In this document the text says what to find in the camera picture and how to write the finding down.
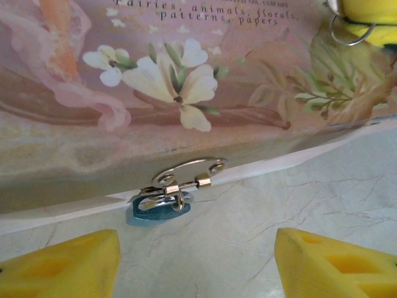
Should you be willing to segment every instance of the white marble floor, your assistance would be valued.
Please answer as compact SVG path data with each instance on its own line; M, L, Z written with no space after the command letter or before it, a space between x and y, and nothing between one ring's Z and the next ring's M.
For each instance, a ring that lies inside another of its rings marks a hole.
M103 228L118 231L114 297L283 297L275 233L296 227L397 254L397 130L292 169L195 192L192 210L130 227L113 210L0 237L0 260Z

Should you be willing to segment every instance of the flower illustration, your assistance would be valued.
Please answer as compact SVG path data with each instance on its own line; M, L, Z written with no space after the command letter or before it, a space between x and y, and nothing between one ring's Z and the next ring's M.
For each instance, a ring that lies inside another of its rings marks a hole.
M208 60L208 53L201 49L201 44L194 38L182 42L172 42L172 47L178 54L181 62L186 67L196 67L204 64Z
M96 52L85 53L83 61L93 68L104 70L99 76L100 80L108 87L115 87L122 79L122 72L116 67L117 63L121 63L120 57L128 58L128 52L122 48L114 50L108 45L101 45Z
M118 14L118 10L117 9L114 9L114 8L111 8L111 7L106 9L106 15L108 17L114 17L114 16L117 16L117 14Z
M183 79L179 88L175 87L175 77L172 79L176 66L168 55L159 54L157 64L147 56L139 59L137 65L137 68L124 72L124 83L159 101L176 104L181 112L181 124L185 128L210 131L211 123L194 106L201 101L210 101L215 96L218 82L213 77L210 65L200 65L194 69Z
M159 30L159 27L157 26L149 26L149 33L157 32Z
M186 28L185 25L181 25L181 26L177 29L177 31L178 31L179 33L182 33L182 34L184 34L184 33L189 33L189 32L190 32L189 29Z
M125 27L125 24L120 19L112 19L114 27Z
M222 30L221 30L221 29L218 29L218 30L212 30L212 34L215 34L215 35L223 35L223 32L222 32Z
M222 51L221 51L221 48L220 48L220 47L209 48L208 51L209 51L212 55L220 55L220 54L222 54Z

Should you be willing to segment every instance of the metal latch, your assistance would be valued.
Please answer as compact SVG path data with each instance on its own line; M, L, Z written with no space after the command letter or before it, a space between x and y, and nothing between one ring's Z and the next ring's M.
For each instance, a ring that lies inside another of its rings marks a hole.
M211 177L224 170L224 158L201 158L179 164L157 174L153 186L130 200L127 222L133 216L143 220L167 220L190 210L193 195L187 189L211 186Z

